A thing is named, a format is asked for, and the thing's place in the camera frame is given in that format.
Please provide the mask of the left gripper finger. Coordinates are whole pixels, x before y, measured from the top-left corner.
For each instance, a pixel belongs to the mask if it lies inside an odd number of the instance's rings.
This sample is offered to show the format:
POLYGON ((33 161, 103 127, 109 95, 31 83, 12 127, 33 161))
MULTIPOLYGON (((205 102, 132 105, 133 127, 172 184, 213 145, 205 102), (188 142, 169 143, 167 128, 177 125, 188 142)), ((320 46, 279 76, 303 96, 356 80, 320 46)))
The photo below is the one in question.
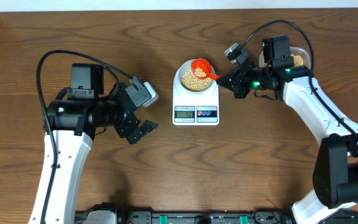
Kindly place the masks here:
POLYGON ((132 102, 138 108, 142 106, 148 99, 150 99, 150 95, 146 90, 144 82, 135 76, 130 79, 131 86, 126 88, 126 92, 129 95, 132 102))
POLYGON ((158 124, 146 120, 142 123, 141 126, 138 126, 135 130, 135 143, 139 142, 143 137, 145 137, 149 132, 158 128, 158 124))

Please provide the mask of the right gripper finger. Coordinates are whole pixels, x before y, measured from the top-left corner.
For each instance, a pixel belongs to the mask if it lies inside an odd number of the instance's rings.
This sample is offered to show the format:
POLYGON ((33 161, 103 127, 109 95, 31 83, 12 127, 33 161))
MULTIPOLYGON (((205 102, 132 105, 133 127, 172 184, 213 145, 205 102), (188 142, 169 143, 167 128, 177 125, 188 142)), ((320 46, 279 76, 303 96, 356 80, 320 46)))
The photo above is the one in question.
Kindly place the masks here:
POLYGON ((219 86, 224 87, 224 88, 232 91, 233 93, 237 93, 237 82, 236 82, 236 80, 233 80, 233 79, 218 79, 218 80, 216 80, 216 83, 219 86))
POLYGON ((225 75, 221 76, 219 79, 233 79, 236 80, 237 84, 238 84, 238 70, 231 70, 229 72, 227 72, 225 75))

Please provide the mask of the red measuring scoop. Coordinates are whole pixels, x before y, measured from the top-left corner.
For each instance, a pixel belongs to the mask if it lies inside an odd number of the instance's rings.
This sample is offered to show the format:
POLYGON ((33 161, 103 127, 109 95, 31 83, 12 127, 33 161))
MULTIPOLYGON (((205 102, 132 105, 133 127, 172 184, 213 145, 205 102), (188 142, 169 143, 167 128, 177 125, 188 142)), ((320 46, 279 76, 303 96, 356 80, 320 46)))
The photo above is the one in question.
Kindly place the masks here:
POLYGON ((194 74, 195 68, 197 68, 197 67, 202 68, 207 73, 207 77, 205 79, 207 79, 207 78, 210 78, 212 80, 219 79, 219 76, 217 76, 213 73, 211 64, 205 58, 198 58, 198 59, 195 59, 194 61, 192 61, 191 71, 193 72, 193 74, 194 74))

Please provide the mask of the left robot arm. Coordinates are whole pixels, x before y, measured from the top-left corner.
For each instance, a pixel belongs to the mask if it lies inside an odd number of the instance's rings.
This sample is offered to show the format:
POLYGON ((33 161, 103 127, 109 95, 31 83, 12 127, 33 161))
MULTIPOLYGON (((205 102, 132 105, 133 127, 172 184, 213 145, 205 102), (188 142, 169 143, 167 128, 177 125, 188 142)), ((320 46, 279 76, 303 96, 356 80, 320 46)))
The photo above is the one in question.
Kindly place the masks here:
POLYGON ((102 65, 74 63, 70 87, 46 109, 44 164, 30 223, 74 223, 80 179, 97 128, 112 126, 129 144, 157 128, 157 123, 141 122, 134 114, 158 99, 151 84, 133 77, 129 85, 116 82, 104 96, 107 70, 102 65))

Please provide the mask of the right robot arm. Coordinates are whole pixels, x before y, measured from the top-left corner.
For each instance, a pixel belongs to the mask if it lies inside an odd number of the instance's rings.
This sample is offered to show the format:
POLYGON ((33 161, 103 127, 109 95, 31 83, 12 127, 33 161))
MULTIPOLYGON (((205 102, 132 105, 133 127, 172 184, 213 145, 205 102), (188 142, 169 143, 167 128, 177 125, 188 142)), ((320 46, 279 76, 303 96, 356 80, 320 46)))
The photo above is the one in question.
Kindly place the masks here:
POLYGON ((272 90, 300 116, 319 144, 313 189, 291 207, 294 223, 322 223, 358 203, 358 124, 344 115, 318 85, 311 67, 296 66, 287 36, 262 41, 264 62, 254 67, 235 43, 225 56, 237 67, 219 78, 235 98, 252 90, 272 90))

